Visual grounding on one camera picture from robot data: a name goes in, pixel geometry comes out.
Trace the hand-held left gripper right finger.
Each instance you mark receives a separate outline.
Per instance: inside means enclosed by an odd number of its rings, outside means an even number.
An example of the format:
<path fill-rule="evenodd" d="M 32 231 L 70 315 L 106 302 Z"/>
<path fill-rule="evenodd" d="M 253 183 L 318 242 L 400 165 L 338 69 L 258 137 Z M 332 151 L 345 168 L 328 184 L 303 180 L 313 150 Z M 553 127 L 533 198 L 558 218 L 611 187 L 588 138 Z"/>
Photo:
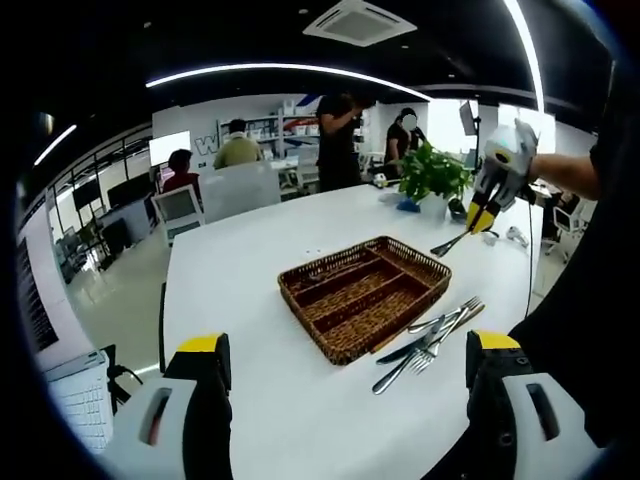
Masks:
<path fill-rule="evenodd" d="M 585 415 L 506 334 L 466 339 L 471 453 L 482 479 L 575 479 L 586 468 Z"/>

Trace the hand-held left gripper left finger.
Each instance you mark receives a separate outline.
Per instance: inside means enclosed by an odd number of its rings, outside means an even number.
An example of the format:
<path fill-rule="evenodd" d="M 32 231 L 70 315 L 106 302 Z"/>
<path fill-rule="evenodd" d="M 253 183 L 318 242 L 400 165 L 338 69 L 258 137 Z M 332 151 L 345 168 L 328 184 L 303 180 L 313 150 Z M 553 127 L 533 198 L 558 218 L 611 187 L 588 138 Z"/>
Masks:
<path fill-rule="evenodd" d="M 117 479 L 231 479 L 228 335 L 178 347 L 164 375 L 141 386 L 114 419 Z"/>

